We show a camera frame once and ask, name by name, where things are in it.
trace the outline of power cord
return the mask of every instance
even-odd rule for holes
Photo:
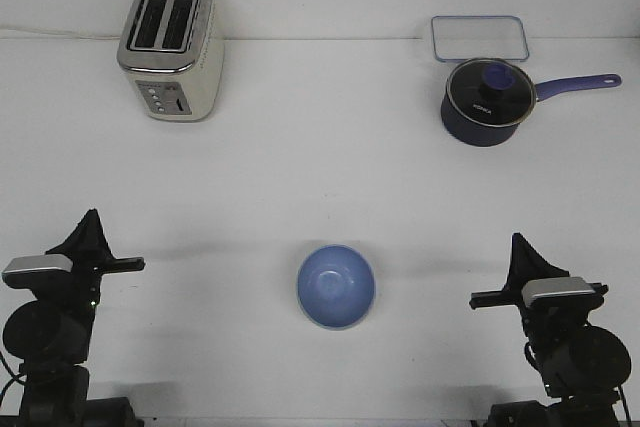
[[[13,371],[13,369],[11,368],[9,363],[7,362],[7,359],[5,359],[4,354],[2,353],[1,350],[0,350],[0,362],[2,362],[2,366],[5,368],[5,370],[7,371],[9,376],[11,377],[9,379],[9,381],[6,384],[4,384],[4,387],[0,391],[0,407],[2,407],[2,403],[4,402],[4,398],[7,395],[7,392],[9,391],[9,388],[14,383],[17,383],[17,384],[20,384],[20,385],[25,385],[25,383],[22,380],[20,380],[20,377],[24,377],[26,374],[18,374],[18,375],[16,375],[16,373]]]
[[[529,342],[524,344],[524,356],[527,359],[527,362],[529,362],[529,365],[533,367],[536,372],[538,372],[538,366],[536,365],[536,358],[533,355],[531,344]]]
[[[93,32],[82,32],[74,30],[41,29],[26,25],[0,24],[0,31],[9,30],[12,32],[23,32],[26,34],[37,34],[54,36],[63,39],[88,39],[88,40],[118,40],[119,35],[96,34]]]
[[[624,390],[622,390],[622,385],[618,386],[618,392],[620,392],[620,400],[622,400],[622,408],[624,409],[624,415],[627,418],[627,427],[632,427],[631,423],[631,414],[629,413],[629,406],[627,405],[627,398],[624,395]]]

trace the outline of plastic bowl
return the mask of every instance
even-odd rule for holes
[[[327,245],[313,252],[298,273],[298,300],[317,324],[344,329],[362,319],[375,296],[367,261],[344,245]]]

